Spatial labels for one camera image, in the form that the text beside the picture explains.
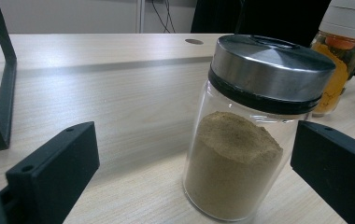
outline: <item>white wall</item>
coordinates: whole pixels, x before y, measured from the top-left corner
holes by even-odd
[[[166,8],[156,0],[166,20]],[[138,31],[137,0],[0,0],[11,34],[130,34]],[[196,0],[169,0],[177,33],[189,33]],[[144,4],[144,33],[162,33],[151,2]]]

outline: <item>wooden table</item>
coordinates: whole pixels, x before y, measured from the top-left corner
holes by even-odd
[[[182,174],[219,36],[12,35],[18,73],[0,189],[10,167],[93,120],[101,166],[65,223],[216,222],[185,198]],[[3,68],[0,50],[0,79]],[[312,121],[355,138],[355,78],[333,114]],[[287,164],[254,223],[345,222]]]

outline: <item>stainless steel lid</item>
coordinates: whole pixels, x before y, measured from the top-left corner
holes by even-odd
[[[317,101],[334,69],[331,59],[310,48],[256,35],[220,37],[211,64],[235,89],[298,103]]]

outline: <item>glass jar with orange contents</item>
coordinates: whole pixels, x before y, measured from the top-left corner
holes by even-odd
[[[355,73],[355,1],[331,1],[311,48],[332,59],[336,66],[312,112],[314,117],[322,117],[337,108],[348,79]]]

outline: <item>powder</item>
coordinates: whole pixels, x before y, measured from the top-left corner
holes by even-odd
[[[282,153],[265,128],[229,112],[207,115],[195,135],[184,181],[186,193],[213,217],[245,218],[263,199]]]
[[[347,65],[337,58],[334,54],[329,51],[328,46],[316,43],[311,47],[313,50],[329,57],[333,60],[335,64],[335,70],[332,74],[328,84],[323,90],[322,97],[313,110],[314,116],[323,116],[325,114],[331,113],[337,107],[341,91],[344,89],[344,86],[348,80],[349,74],[347,70]]]

